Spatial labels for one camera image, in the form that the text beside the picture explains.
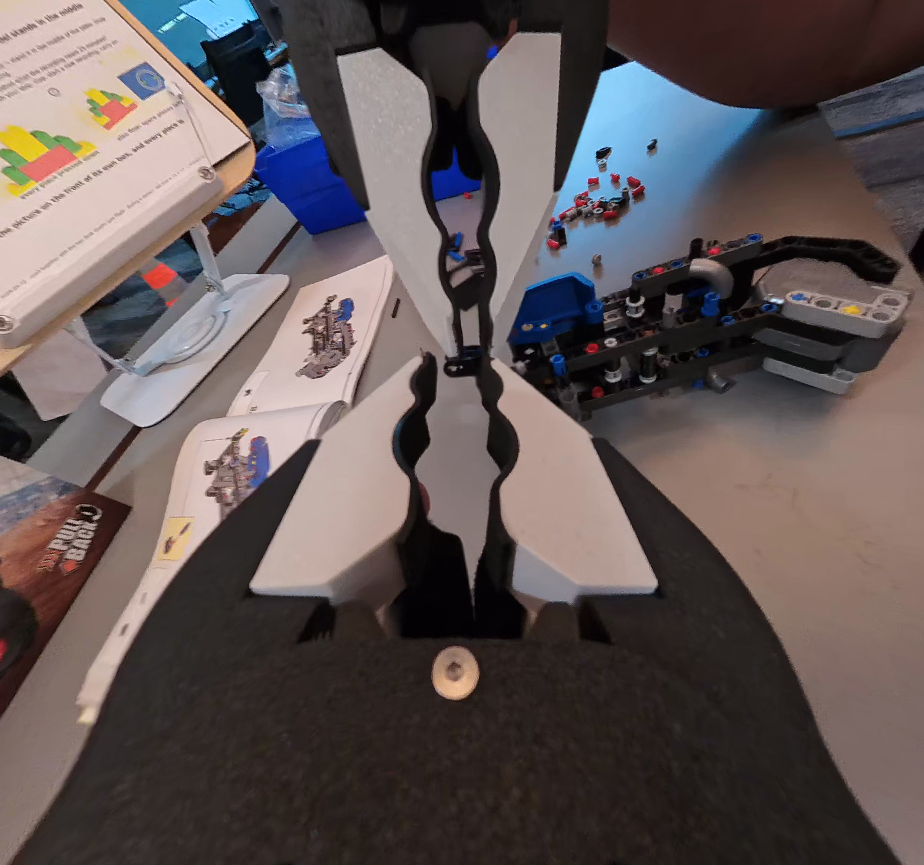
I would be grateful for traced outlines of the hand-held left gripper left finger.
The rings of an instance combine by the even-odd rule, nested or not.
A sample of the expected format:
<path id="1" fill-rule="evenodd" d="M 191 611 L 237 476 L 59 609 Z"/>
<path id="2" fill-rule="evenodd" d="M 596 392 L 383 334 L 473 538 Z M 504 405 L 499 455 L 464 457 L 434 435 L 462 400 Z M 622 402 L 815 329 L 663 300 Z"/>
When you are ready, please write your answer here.
<path id="1" fill-rule="evenodd" d="M 431 523 L 416 472 L 437 371 L 420 353 L 322 436 L 252 593 L 391 608 L 407 638 L 474 634 L 463 546 Z"/>

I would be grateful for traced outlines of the lego instruction booklet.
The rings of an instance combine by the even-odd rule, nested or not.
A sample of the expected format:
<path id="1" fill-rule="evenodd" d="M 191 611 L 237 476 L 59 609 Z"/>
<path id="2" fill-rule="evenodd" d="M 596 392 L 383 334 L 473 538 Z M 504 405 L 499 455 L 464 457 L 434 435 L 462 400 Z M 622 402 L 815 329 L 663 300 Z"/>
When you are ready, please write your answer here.
<path id="1" fill-rule="evenodd" d="M 346 415 L 394 279 L 381 256 L 304 286 L 226 416 L 188 435 L 153 558 L 90 665 L 78 723 L 96 721 L 132 640 L 196 548 L 303 443 Z"/>

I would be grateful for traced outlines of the lego set box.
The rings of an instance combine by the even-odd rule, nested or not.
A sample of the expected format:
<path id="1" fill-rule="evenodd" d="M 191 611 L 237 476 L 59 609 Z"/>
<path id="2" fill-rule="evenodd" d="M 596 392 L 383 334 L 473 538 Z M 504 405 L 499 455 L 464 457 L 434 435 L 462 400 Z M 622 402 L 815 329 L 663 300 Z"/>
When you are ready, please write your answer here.
<path id="1" fill-rule="evenodd" d="M 1 458 L 1 711 L 131 512 L 129 505 Z"/>

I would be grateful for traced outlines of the clear plastic bag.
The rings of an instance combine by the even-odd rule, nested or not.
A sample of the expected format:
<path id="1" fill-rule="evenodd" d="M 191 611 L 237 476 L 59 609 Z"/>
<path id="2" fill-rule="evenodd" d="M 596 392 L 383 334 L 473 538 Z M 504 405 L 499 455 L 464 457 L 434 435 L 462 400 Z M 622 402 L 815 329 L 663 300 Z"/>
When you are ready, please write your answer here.
<path id="1" fill-rule="evenodd" d="M 256 91 L 262 101 L 265 140 L 278 153 L 321 137 L 291 64 L 272 69 L 266 80 L 256 83 Z"/>

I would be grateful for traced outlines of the pile of red lego pins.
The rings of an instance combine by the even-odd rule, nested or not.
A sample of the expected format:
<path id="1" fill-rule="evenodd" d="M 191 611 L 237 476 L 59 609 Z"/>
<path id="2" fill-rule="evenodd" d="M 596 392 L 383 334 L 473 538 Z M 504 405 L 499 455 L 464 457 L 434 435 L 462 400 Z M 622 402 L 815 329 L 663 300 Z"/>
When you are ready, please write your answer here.
<path id="1" fill-rule="evenodd" d="M 545 237 L 549 251 L 565 247 L 581 225 L 617 223 L 632 205 L 646 198 L 646 184 L 637 176 L 616 171 L 613 155 L 611 145 L 599 147 L 594 155 L 598 174 L 589 176 L 585 189 L 572 195 L 572 201 L 550 217 Z"/>

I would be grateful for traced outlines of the laminated instruction sheet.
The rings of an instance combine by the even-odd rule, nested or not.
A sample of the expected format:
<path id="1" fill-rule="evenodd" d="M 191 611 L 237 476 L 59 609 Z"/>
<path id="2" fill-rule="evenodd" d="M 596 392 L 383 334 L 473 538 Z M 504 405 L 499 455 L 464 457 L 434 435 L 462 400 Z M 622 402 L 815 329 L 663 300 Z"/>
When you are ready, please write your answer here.
<path id="1" fill-rule="evenodd" d="M 2 350 L 80 314 L 241 183 L 252 139 L 117 0 L 2 0 Z"/>

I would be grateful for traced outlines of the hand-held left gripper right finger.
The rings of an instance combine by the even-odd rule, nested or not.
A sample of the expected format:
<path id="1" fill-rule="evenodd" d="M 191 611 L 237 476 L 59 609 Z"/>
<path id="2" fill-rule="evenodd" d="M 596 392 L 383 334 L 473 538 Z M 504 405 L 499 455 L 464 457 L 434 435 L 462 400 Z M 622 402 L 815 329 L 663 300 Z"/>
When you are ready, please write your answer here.
<path id="1" fill-rule="evenodd" d="M 500 361 L 482 363 L 478 385 L 499 471 L 475 578 L 478 635 L 522 636 L 547 604 L 655 594 L 598 441 Z"/>

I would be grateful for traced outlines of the black office chair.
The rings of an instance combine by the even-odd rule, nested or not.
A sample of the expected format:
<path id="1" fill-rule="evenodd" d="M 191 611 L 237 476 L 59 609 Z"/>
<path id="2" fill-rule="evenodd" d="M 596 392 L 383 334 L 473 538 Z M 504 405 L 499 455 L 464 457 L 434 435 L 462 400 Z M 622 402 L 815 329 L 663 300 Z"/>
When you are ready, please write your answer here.
<path id="1" fill-rule="evenodd" d="M 264 50 L 271 39 L 259 20 L 249 21 L 217 39 L 204 39 L 205 60 L 217 78 L 227 106 L 250 127 L 263 118 L 258 83 L 271 74 Z"/>

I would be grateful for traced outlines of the partly built lego vehicle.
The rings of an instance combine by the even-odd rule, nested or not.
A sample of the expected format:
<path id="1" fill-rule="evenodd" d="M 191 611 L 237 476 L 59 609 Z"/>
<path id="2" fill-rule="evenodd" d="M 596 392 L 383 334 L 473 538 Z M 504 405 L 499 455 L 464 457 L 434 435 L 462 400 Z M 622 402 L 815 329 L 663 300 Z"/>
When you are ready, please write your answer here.
<path id="1" fill-rule="evenodd" d="M 696 238 L 618 292 L 574 272 L 532 285 L 508 344 L 521 375 L 580 421 L 675 388 L 722 394 L 722 369 L 741 363 L 843 396 L 905 326 L 901 269 L 859 239 Z"/>

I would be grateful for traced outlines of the person's right forearm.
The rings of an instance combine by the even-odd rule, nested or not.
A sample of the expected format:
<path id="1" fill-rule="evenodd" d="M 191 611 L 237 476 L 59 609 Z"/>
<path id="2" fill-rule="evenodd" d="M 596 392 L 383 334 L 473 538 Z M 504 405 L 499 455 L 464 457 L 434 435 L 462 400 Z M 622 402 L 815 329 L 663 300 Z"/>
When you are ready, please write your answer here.
<path id="1" fill-rule="evenodd" d="M 922 67 L 923 0 L 609 0 L 608 42 L 711 101 L 794 107 Z"/>

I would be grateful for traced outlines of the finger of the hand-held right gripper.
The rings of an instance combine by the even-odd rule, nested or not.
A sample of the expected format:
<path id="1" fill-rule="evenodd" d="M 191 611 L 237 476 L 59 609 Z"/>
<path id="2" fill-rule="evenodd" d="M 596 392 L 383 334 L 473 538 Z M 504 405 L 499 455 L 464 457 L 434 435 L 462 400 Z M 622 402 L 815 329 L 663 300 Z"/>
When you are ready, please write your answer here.
<path id="1" fill-rule="evenodd" d="M 380 48 L 337 58 L 369 208 L 367 218 L 424 324 L 455 356 L 445 293 L 445 227 L 424 189 L 433 136 L 424 80 Z"/>
<path id="2" fill-rule="evenodd" d="M 496 278 L 490 298 L 491 354 L 510 361 L 508 339 L 535 273 L 554 188 L 561 35 L 518 32 L 479 79 L 479 122 L 498 167 L 498 193 L 486 206 Z"/>

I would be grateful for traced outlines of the blue plastic bin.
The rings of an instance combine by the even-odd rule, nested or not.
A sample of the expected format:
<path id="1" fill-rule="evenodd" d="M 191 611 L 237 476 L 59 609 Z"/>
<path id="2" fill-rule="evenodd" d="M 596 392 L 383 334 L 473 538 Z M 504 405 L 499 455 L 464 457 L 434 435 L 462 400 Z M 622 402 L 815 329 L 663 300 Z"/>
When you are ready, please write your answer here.
<path id="1" fill-rule="evenodd" d="M 267 144 L 257 154 L 254 172 L 311 235 L 366 219 L 345 180 L 332 171 L 321 137 L 282 150 Z"/>

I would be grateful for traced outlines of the white stand base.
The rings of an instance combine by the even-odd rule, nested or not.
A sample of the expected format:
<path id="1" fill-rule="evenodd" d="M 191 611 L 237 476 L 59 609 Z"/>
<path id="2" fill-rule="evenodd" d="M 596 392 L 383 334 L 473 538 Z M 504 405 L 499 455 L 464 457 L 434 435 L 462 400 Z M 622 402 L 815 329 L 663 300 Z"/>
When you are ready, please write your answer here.
<path id="1" fill-rule="evenodd" d="M 139 428 L 171 415 L 290 285 L 278 273 L 238 274 L 206 293 L 103 392 L 101 406 Z"/>

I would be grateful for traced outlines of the wooden document board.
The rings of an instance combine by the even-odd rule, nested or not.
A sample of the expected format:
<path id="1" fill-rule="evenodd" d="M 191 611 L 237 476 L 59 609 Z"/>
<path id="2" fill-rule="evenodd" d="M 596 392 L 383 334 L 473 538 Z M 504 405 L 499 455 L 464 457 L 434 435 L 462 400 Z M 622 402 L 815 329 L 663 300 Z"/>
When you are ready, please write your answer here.
<path id="1" fill-rule="evenodd" d="M 97 268 L 87 277 L 78 277 L 68 282 L 67 287 L 71 291 L 68 305 L 53 301 L 51 311 L 42 315 L 39 325 L 23 335 L 17 346 L 2 346 L 1 374 L 10 372 L 50 337 L 85 314 L 247 183 L 256 162 L 256 148 L 247 126 L 194 74 L 184 72 L 182 76 L 184 82 L 181 90 L 186 93 L 196 91 L 201 100 L 207 101 L 214 111 L 220 112 L 244 137 L 242 146 L 227 153 L 213 167 L 214 182 L 219 183 L 220 188 L 202 197 L 198 204 L 187 204 L 184 215 L 168 228 L 160 224 L 146 225 L 140 235 L 134 235 L 128 241 L 127 249 L 116 252 L 115 257 L 119 262 L 116 268 Z"/>

